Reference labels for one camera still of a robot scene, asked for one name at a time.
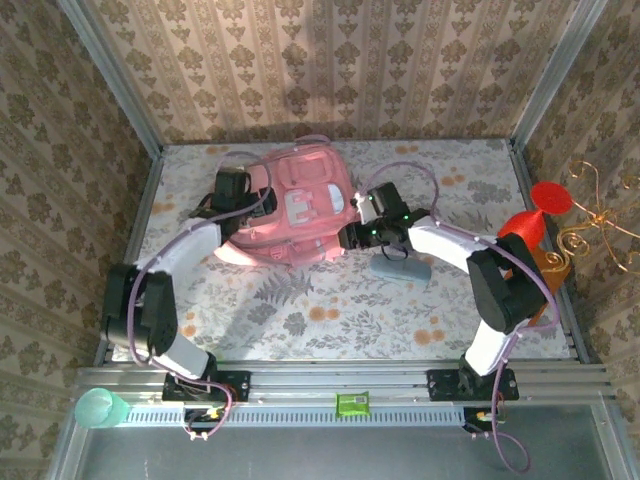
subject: red vase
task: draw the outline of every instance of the red vase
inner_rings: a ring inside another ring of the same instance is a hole
[[[573,206],[571,195],[562,185],[539,182],[531,189],[531,199],[538,210],[516,213],[498,232],[498,237],[515,233],[522,237],[527,248],[533,251],[542,241],[545,231],[544,213],[561,215]]]

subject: backpack strap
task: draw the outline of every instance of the backpack strap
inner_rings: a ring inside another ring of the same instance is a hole
[[[318,133],[318,134],[304,135],[302,137],[298,137],[293,141],[293,143],[295,143],[296,145],[306,145],[308,143],[325,143],[329,145],[331,143],[331,139],[326,135],[322,135]]]

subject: cable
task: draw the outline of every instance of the cable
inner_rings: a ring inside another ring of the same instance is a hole
[[[431,170],[430,168],[424,167],[416,162],[392,162],[388,165],[385,165],[384,167],[379,168],[378,170],[376,170],[375,172],[373,172],[373,174],[368,178],[368,180],[366,181],[366,183],[364,184],[364,187],[362,187],[359,192],[361,195],[367,195],[367,192],[369,190],[369,187],[371,186],[371,183],[373,182],[373,180],[375,178],[377,178],[382,172],[385,172],[387,170],[389,170],[390,168],[393,167],[399,167],[399,166],[405,166],[405,167],[413,167],[417,170],[420,170],[421,172],[424,172],[427,174],[427,176],[429,177],[429,179],[433,182],[433,187],[435,188],[435,192],[433,195],[433,201],[431,202],[431,216],[434,217],[435,219],[435,214],[436,214],[436,203],[438,202],[438,198],[440,197],[440,186],[438,185],[438,179],[436,178],[435,173],[433,173],[433,170]]]
[[[487,248],[490,248],[492,250],[494,250],[495,252],[497,252],[498,254],[500,254],[501,256],[503,256],[504,258],[506,258],[507,260],[509,260],[513,265],[517,266],[520,270],[522,270],[524,272],[525,275],[527,275],[535,284],[536,286],[540,289],[540,291],[542,292],[542,294],[545,296],[547,303],[549,304],[549,306],[551,307],[551,310],[553,312],[553,316],[552,316],[552,320],[550,323],[546,324],[546,325],[540,325],[540,326],[525,326],[524,323],[522,323],[520,326],[516,327],[516,329],[514,330],[514,335],[513,337],[509,340],[509,342],[507,343],[504,351],[502,352],[502,355],[500,356],[499,359],[499,365],[498,368],[496,370],[496,378],[495,381],[493,383],[493,390],[491,393],[491,428],[493,430],[493,441],[494,444],[496,446],[496,450],[498,451],[498,455],[500,456],[500,459],[502,460],[502,462],[505,464],[505,466],[513,473],[515,474],[524,474],[526,472],[528,472],[531,469],[531,456],[529,455],[529,452],[527,451],[526,447],[514,436],[509,435],[507,433],[502,433],[502,432],[498,432],[498,415],[497,415],[497,400],[498,400],[498,392],[499,392],[499,388],[500,388],[500,378],[502,377],[502,373],[504,371],[504,368],[507,364],[509,355],[511,354],[511,351],[513,350],[513,348],[515,347],[516,343],[518,342],[518,339],[520,337],[522,337],[522,332],[523,331],[540,331],[540,330],[546,330],[549,328],[555,328],[559,323],[560,323],[560,310],[558,308],[558,304],[556,303],[555,298],[553,297],[553,294],[551,293],[551,291],[549,290],[549,288],[547,287],[546,283],[544,282],[544,280],[540,279],[536,273],[529,268],[522,260],[520,260],[519,258],[517,258],[515,255],[512,255],[511,253],[507,252],[506,250],[504,250],[503,248],[499,247],[498,245],[495,245],[477,235],[473,235],[470,234],[464,230],[461,230],[457,227],[454,227],[453,225],[447,225],[443,222],[441,222],[440,220],[438,220],[437,218],[437,211],[436,211],[436,203],[438,201],[438,195],[439,195],[439,188],[438,188],[438,182],[435,178],[435,175],[433,174],[432,171],[430,171],[429,169],[422,167],[420,165],[416,165],[413,164],[412,162],[395,162],[395,163],[391,163],[383,168],[381,168],[380,170],[378,170],[377,172],[375,172],[372,177],[369,179],[369,181],[367,182],[367,185],[365,186],[365,188],[363,190],[366,190],[369,188],[371,180],[377,176],[378,174],[382,173],[383,171],[385,171],[387,168],[391,168],[392,166],[395,165],[410,165],[410,166],[414,166],[414,167],[418,167],[420,170],[423,170],[425,172],[428,173],[429,177],[431,178],[431,180],[434,182],[434,186],[435,186],[435,195],[433,198],[433,202],[431,203],[431,212],[430,215],[433,218],[436,226],[438,228],[442,228],[444,230],[448,230],[451,233],[454,233],[455,235],[462,237],[462,238],[466,238],[466,239],[470,239],[473,240],[474,242],[480,243],[482,245],[484,245]],[[524,468],[522,469],[518,469],[516,467],[514,467],[506,458],[504,451],[502,450],[502,447],[500,446],[500,441],[499,438],[506,438],[507,440],[510,440],[511,442],[515,443],[516,446],[520,449],[520,451],[523,453],[525,459],[526,459],[526,465]]]
[[[384,245],[380,245],[380,250],[382,251],[382,255],[384,255],[384,258],[386,258],[390,262],[403,262],[404,260],[409,258],[409,251],[406,248],[404,248],[402,245],[400,245],[400,246],[387,245],[387,246],[393,248],[394,250],[397,250],[398,252],[400,252],[400,253],[402,253],[404,255],[404,257],[402,257],[402,258],[395,258],[395,259],[391,258],[389,256],[389,254],[387,253],[387,251],[384,249]]]
[[[257,158],[260,162],[262,162],[262,159],[260,157],[258,157],[256,154],[250,153],[250,152],[230,152],[225,156],[227,156],[227,157],[248,156],[248,157]],[[203,438],[205,438],[205,439],[208,438],[209,436],[213,435],[215,432],[217,432],[218,429],[227,420],[227,418],[229,416],[229,413],[231,412],[231,406],[233,404],[233,396],[231,395],[231,392],[229,391],[229,389],[227,387],[225,387],[224,385],[220,384],[220,383],[211,382],[211,381],[208,381],[208,380],[199,380],[199,379],[194,380],[194,379],[186,377],[185,375],[182,375],[179,372],[176,372],[175,370],[173,370],[171,368],[166,367],[165,365],[162,365],[162,364],[158,363],[156,360],[153,359],[153,356],[152,356],[151,353],[149,353],[149,356],[147,358],[143,358],[138,353],[138,351],[136,349],[136,345],[135,345],[134,315],[135,315],[136,301],[137,301],[137,297],[138,297],[138,292],[140,290],[140,285],[142,284],[142,280],[144,279],[144,276],[149,272],[149,270],[156,263],[158,263],[158,261],[160,259],[162,259],[165,255],[167,255],[182,240],[184,240],[186,237],[191,235],[193,232],[195,232],[197,230],[200,230],[201,228],[207,227],[207,226],[211,225],[212,223],[219,222],[220,220],[225,220],[225,219],[231,218],[231,217],[237,217],[237,216],[243,215],[245,213],[249,213],[249,212],[251,212],[255,208],[258,208],[260,205],[262,205],[264,203],[264,201],[267,199],[267,197],[271,193],[272,176],[271,176],[271,170],[269,169],[269,167],[266,164],[262,164],[262,166],[264,167],[264,169],[266,171],[266,174],[267,174],[267,188],[265,189],[265,192],[263,193],[263,195],[258,199],[258,201],[255,202],[253,205],[249,205],[248,207],[241,208],[240,210],[237,210],[235,212],[223,213],[223,214],[220,214],[220,215],[216,215],[215,217],[212,217],[210,219],[203,220],[202,222],[193,225],[191,228],[179,233],[173,240],[171,240],[169,243],[167,243],[167,245],[165,245],[158,252],[158,254],[156,256],[151,258],[140,269],[140,271],[138,272],[138,275],[136,276],[136,278],[135,278],[135,280],[133,282],[133,285],[131,287],[131,294],[129,295],[129,301],[128,301],[128,304],[127,304],[127,338],[129,340],[129,350],[131,352],[131,356],[133,357],[133,360],[134,360],[134,362],[136,364],[138,364],[140,366],[153,365],[153,366],[155,366],[157,368],[161,368],[161,369],[166,370],[167,372],[169,372],[170,374],[174,375],[176,378],[182,380],[185,383],[190,383],[192,385],[200,385],[200,386],[205,386],[205,387],[217,388],[218,390],[221,390],[222,392],[224,392],[224,394],[226,395],[227,401],[226,401],[226,405],[225,405],[224,414],[223,414],[222,418],[220,419],[220,421],[218,422],[218,424],[214,428],[209,430],[209,432],[206,432],[206,436],[203,435]]]

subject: green tag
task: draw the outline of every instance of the green tag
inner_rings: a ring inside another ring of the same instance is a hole
[[[336,416],[371,415],[369,411],[369,392],[336,394]]]

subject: patterned wall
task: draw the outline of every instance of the patterned wall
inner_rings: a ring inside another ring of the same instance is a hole
[[[594,176],[568,175],[568,162],[584,158],[600,170],[605,206],[640,202],[639,51],[640,3],[611,0],[528,145],[534,176],[560,181],[578,201],[593,204]],[[635,188],[625,190],[623,179]],[[561,226],[577,219],[575,209]],[[640,204],[619,221],[640,233]],[[640,250],[639,241],[611,236],[617,253]],[[597,230],[585,237],[592,254],[577,259],[574,308],[596,354],[609,364],[640,457],[640,276],[613,264]]]
[[[55,2],[0,1],[0,478],[40,478],[149,162]]]
[[[87,0],[165,143],[508,136],[576,0]]]

